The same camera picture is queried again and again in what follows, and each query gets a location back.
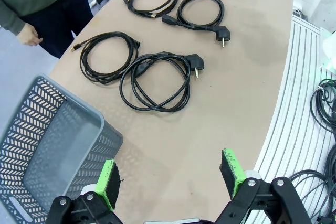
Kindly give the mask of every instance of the white slatted surface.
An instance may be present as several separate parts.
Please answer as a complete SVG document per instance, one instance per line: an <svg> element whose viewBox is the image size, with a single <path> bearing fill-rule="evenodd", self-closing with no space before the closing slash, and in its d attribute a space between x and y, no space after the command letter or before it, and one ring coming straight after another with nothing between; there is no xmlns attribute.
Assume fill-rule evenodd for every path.
<svg viewBox="0 0 336 224"><path fill-rule="evenodd" d="M309 112L310 98L319 81L333 77L320 68L319 39L320 29L293 16L277 105L255 166L266 182L280 176L289 177L303 169L322 172L328 151L335 143L331 133L315 123ZM297 187L298 194L302 198L320 182L308 178ZM310 216L320 209L326 194L320 186L303 201ZM263 211L253 211L247 223L270 221Z"/></svg>

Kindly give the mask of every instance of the table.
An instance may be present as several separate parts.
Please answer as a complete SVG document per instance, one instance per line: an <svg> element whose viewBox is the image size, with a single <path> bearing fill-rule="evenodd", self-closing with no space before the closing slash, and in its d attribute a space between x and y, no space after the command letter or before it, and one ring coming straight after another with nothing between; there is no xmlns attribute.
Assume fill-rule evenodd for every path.
<svg viewBox="0 0 336 224"><path fill-rule="evenodd" d="M164 1L137 0L136 7L150 8ZM244 169L255 166L278 97L292 0L222 1L222 24L231 31L231 41L225 48L215 40L214 33L136 16L123 0L110 0L74 42L107 31L123 31L141 42L141 55L160 51L198 53L205 69L199 79L191 79L191 98L180 112L133 111L122 102L119 83L102 86L82 75L80 50L66 52L50 74L101 111L124 136L116 156L124 179L116 214L124 223L195 216L214 221L229 201L219 171L221 150L234 149ZM208 0L185 8L185 17L196 23L207 23L216 15L216 4ZM125 43L111 39L93 50L90 63L97 71L113 71L127 55ZM163 62L150 68L139 82L150 97L162 101L175 92L182 78ZM137 103L129 81L124 90Z"/></svg>

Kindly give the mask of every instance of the metal bolt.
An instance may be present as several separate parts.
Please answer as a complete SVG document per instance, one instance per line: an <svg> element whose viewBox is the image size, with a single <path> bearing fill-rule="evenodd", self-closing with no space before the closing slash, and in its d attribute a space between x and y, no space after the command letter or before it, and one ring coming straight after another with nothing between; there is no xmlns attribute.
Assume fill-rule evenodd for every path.
<svg viewBox="0 0 336 224"><path fill-rule="evenodd" d="M86 196L86 199L87 199L87 200L92 200L92 199L93 199L93 195L92 195L92 194L89 194L88 196Z"/></svg>
<svg viewBox="0 0 336 224"><path fill-rule="evenodd" d="M64 205L67 202L66 199L61 199L61 201L59 202L61 205Z"/></svg>
<svg viewBox="0 0 336 224"><path fill-rule="evenodd" d="M284 181L282 179L279 179L278 182L277 182L277 185L278 186L283 186L284 185Z"/></svg>
<svg viewBox="0 0 336 224"><path fill-rule="evenodd" d="M250 179L250 180L247 182L247 184L248 184L249 186L254 186L254 185L256 184L256 182L255 182L253 179Z"/></svg>

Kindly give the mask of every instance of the plastic basket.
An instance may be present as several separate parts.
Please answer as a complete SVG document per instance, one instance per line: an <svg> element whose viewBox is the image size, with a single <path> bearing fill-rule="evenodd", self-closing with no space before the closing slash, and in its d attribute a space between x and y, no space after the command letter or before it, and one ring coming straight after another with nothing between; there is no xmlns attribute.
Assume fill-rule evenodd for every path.
<svg viewBox="0 0 336 224"><path fill-rule="evenodd" d="M38 76L0 142L1 201L17 223L44 223L53 199L96 183L122 142L99 111Z"/></svg>

